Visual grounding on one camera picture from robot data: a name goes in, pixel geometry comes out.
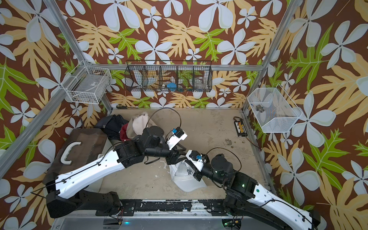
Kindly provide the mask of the white baseball cap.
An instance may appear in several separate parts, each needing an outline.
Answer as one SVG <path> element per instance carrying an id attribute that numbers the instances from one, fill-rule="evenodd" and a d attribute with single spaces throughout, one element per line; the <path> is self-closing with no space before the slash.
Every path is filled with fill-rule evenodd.
<path id="1" fill-rule="evenodd" d="M 201 179 L 197 181 L 194 178 L 194 170 L 185 161 L 169 165 L 171 180 L 184 192 L 205 188 L 207 185 Z"/>

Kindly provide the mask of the cream pink baseball cap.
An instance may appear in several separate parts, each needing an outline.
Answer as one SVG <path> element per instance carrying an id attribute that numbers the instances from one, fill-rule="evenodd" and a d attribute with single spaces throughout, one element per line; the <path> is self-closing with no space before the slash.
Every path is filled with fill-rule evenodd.
<path id="1" fill-rule="evenodd" d="M 151 120 L 147 112 L 143 112 L 141 115 L 134 117 L 131 122 L 131 129 L 134 134 L 141 135 L 143 130 L 147 127 L 155 126 L 156 124 Z"/>

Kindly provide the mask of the maroon baseball cap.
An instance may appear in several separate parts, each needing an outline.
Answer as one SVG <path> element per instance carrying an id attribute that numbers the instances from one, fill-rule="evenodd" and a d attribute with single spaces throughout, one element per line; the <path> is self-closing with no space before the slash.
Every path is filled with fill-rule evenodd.
<path id="1" fill-rule="evenodd" d="M 128 123 L 124 124 L 119 132 L 119 137 L 122 142 L 130 140 L 130 138 L 127 136 L 127 127 Z"/>

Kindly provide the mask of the black baseball cap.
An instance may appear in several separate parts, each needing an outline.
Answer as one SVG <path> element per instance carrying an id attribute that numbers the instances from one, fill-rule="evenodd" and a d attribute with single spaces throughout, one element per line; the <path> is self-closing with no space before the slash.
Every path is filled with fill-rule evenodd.
<path id="1" fill-rule="evenodd" d="M 127 123 L 122 115 L 111 115 L 100 119 L 94 128 L 101 129 L 110 140 L 120 140 L 120 130 Z"/>

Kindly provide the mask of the beige baseball cap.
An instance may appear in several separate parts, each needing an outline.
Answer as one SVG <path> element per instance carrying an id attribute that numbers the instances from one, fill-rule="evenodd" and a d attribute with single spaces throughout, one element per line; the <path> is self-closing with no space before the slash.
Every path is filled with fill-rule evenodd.
<path id="1" fill-rule="evenodd" d="M 132 139 L 138 135 L 137 128 L 139 127 L 137 122 L 135 121 L 136 118 L 132 117 L 129 121 L 127 128 L 126 128 L 126 136 L 129 139 Z"/>

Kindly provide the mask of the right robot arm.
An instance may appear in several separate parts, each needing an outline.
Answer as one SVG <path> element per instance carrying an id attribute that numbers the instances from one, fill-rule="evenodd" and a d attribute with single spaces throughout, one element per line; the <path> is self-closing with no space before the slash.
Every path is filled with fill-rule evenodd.
<path id="1" fill-rule="evenodd" d="M 234 170 L 223 154 L 212 160 L 190 150 L 186 162 L 196 180 L 206 177 L 225 190 L 225 212 L 235 217 L 251 217 L 277 230 L 316 230 L 321 223 L 317 211 L 297 208 L 279 198 L 252 177 Z"/>

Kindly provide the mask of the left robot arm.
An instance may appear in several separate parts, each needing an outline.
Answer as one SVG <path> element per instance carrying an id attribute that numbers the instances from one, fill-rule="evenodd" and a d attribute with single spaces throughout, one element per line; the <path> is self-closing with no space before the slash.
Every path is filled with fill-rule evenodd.
<path id="1" fill-rule="evenodd" d="M 78 210 L 95 210 L 98 216 L 113 216 L 122 210 L 116 192 L 97 193 L 86 191 L 90 184 L 117 171 L 143 162 L 145 157 L 165 158 L 168 165 L 183 159 L 185 147 L 180 141 L 187 134 L 177 127 L 166 139 L 158 126 L 147 127 L 141 135 L 113 147 L 100 159 L 78 169 L 56 175 L 46 183 L 46 205 L 54 219 Z"/>

